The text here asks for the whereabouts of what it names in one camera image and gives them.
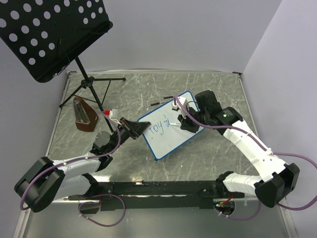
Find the blue framed whiteboard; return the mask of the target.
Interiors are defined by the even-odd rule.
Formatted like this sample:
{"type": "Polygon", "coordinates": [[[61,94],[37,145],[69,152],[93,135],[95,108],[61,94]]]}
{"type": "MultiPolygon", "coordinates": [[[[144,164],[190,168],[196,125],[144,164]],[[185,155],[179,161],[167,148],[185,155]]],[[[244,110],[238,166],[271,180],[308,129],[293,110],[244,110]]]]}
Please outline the blue framed whiteboard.
{"type": "Polygon", "coordinates": [[[161,160],[188,140],[198,135],[204,128],[196,133],[181,130],[180,126],[170,123],[180,123],[177,117],[180,111],[172,110],[172,99],[140,117],[138,121],[149,121],[151,125],[143,133],[143,137],[156,161],[161,160]]]}

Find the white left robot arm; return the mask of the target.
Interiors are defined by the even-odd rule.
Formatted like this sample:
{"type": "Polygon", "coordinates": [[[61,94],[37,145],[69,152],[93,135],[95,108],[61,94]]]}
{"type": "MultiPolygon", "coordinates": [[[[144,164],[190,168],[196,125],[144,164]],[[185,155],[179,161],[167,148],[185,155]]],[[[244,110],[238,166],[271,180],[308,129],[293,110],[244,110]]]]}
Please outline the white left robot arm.
{"type": "Polygon", "coordinates": [[[73,195],[93,199],[99,183],[91,175],[105,169],[114,153],[129,138],[137,139],[150,126],[149,121],[121,118],[113,133],[101,131],[92,149],[85,155],[65,160],[41,157],[14,186],[20,196],[20,209],[34,213],[47,208],[53,201],[73,195]]]}

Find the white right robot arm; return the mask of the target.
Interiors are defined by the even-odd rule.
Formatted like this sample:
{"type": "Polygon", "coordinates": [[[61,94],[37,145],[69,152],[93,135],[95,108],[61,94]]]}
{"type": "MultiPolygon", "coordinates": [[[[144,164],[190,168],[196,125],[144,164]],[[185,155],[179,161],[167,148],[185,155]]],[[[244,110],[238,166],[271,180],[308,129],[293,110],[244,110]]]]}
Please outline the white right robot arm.
{"type": "Polygon", "coordinates": [[[258,176],[235,172],[221,174],[216,185],[217,194],[228,197],[233,192],[254,195],[266,207],[272,208],[296,186],[300,169],[288,164],[253,133],[243,117],[232,107],[222,108],[213,91],[195,95],[198,109],[188,106],[185,97],[174,97],[172,109],[179,111],[182,130],[198,132],[200,127],[215,129],[236,146],[258,172],[258,176]]]}

